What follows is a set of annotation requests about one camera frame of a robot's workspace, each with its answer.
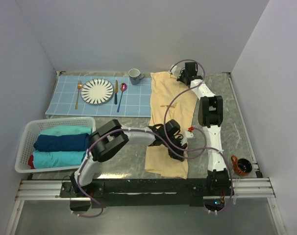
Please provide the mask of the teal folded shirt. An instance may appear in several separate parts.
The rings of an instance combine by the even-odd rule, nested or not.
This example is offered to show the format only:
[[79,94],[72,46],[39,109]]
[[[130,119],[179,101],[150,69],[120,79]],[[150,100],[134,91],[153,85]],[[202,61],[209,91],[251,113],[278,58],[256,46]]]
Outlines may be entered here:
[[80,135],[91,134],[92,128],[77,125],[59,125],[40,132],[40,135],[63,136],[63,135]]

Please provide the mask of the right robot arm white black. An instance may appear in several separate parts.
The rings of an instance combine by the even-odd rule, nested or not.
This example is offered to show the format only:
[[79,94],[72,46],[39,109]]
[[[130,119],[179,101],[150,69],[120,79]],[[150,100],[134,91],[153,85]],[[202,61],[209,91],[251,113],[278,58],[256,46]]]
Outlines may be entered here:
[[177,80],[189,87],[199,99],[198,122],[205,133],[208,152],[206,189],[211,195],[217,195],[230,187],[228,164],[223,157],[221,141],[223,98],[207,87],[205,75],[198,75],[200,65],[196,61],[184,62]]

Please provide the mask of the gold fork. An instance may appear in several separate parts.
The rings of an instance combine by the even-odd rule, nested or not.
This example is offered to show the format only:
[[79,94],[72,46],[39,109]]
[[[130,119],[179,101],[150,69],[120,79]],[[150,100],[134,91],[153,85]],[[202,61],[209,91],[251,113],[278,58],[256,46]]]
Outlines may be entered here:
[[79,80],[78,83],[77,83],[77,97],[76,97],[76,103],[75,103],[75,109],[76,110],[78,109],[78,99],[79,99],[79,94],[80,94],[81,88],[82,88],[82,83]]

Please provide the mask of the white plastic basket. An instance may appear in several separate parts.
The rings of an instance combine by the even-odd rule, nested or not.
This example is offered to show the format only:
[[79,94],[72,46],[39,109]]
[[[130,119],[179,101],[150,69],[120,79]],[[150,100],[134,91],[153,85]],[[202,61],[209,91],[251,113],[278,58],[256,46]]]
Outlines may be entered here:
[[60,125],[75,125],[90,127],[94,132],[96,123],[93,117],[64,117],[53,119],[41,119],[29,122],[22,133],[20,145],[17,152],[15,171],[18,173],[37,173],[49,171],[62,171],[79,168],[76,166],[52,167],[42,169],[31,169],[28,165],[28,160],[34,151],[34,143],[36,142],[40,132],[46,129]]

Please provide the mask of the grey mug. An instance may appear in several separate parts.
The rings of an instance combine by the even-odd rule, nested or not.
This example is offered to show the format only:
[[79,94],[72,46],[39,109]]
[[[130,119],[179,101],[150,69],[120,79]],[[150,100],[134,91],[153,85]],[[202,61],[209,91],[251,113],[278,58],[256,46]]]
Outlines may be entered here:
[[132,85],[138,85],[141,80],[145,77],[138,69],[130,69],[128,71],[129,80]]

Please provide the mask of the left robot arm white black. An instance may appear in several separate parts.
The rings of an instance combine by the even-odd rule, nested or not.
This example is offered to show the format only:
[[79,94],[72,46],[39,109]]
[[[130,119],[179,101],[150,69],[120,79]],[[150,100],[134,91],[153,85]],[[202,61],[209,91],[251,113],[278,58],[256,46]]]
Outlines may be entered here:
[[180,125],[173,119],[166,124],[145,128],[127,127],[113,119],[89,136],[85,157],[70,177],[72,192],[79,197],[85,196],[96,172],[96,164],[110,160],[128,144],[163,145],[168,149],[168,155],[179,161],[184,160],[184,150],[188,146],[187,138],[180,133]]

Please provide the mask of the green handled knife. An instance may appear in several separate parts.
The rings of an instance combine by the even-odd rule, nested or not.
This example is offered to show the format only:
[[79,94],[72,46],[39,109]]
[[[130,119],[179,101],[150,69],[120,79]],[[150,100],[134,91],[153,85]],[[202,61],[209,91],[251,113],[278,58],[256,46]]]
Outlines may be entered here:
[[114,94],[114,104],[115,104],[115,105],[118,104],[118,95],[117,95],[117,93],[118,93],[118,85],[119,85],[119,83],[118,83],[118,81],[116,80],[116,81],[115,81],[115,94]]

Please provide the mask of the cream yellow t shirt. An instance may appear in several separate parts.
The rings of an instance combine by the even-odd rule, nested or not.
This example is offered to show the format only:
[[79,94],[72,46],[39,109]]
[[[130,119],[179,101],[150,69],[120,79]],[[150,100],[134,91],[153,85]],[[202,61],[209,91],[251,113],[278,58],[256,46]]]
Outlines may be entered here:
[[[192,125],[197,96],[193,91],[182,94],[173,104],[170,102],[176,95],[187,89],[187,86],[176,80],[169,72],[156,72],[150,74],[151,82],[151,119],[150,126],[164,122],[165,111],[169,108],[166,121],[174,119],[185,131]],[[145,171],[156,173],[162,177],[179,177],[186,179],[188,175],[188,161],[180,162],[172,159],[168,148],[160,145],[147,147]]]

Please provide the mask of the aluminium frame rail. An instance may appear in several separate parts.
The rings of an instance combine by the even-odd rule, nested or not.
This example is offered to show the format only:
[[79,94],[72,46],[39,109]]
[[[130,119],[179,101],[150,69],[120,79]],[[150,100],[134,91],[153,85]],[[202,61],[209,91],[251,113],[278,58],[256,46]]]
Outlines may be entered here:
[[[16,195],[17,200],[55,200],[59,198],[62,180],[22,180]],[[237,198],[275,198],[270,179],[234,179]]]

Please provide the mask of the dark bowl orange inside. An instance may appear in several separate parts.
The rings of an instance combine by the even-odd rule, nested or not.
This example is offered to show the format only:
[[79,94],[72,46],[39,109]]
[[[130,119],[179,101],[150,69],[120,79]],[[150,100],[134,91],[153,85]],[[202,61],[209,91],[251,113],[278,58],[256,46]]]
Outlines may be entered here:
[[247,159],[238,159],[235,155],[233,155],[231,156],[231,161],[234,172],[239,176],[247,176],[253,170],[251,162]]

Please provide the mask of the striped white plate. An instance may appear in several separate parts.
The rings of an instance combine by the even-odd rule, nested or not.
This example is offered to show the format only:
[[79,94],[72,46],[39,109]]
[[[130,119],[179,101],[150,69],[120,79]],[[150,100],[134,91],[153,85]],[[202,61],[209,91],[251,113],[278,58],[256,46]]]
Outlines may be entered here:
[[92,105],[100,105],[108,102],[114,94],[114,86],[104,78],[96,78],[86,82],[80,95],[82,99]]

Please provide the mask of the dark blue rolled shirt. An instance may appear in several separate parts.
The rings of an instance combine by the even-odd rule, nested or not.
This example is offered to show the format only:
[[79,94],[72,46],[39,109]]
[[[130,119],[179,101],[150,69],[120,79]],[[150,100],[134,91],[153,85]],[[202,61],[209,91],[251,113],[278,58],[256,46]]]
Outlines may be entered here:
[[89,134],[78,135],[40,135],[33,147],[41,152],[69,152],[69,151],[84,151],[88,146]]

